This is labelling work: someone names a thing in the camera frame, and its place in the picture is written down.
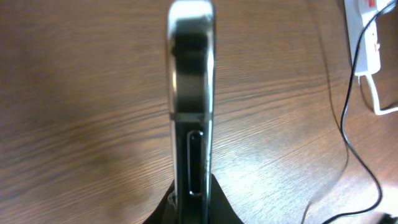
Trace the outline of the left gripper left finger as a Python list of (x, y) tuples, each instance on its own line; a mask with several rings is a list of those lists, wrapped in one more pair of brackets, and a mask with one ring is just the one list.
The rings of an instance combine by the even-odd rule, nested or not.
[(177, 194), (175, 191), (175, 182), (172, 181), (156, 209), (143, 224), (177, 224), (177, 216)]

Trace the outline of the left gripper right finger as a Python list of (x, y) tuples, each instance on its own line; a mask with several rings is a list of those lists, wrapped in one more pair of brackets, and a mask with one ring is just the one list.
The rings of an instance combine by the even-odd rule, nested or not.
[(234, 212), (213, 174), (211, 175), (209, 223), (243, 224), (242, 220)]

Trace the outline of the black smartphone with white circles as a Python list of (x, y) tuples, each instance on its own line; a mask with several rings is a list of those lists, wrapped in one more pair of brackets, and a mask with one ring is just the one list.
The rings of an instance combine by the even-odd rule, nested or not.
[(174, 1), (165, 37), (178, 223), (209, 223), (215, 7)]

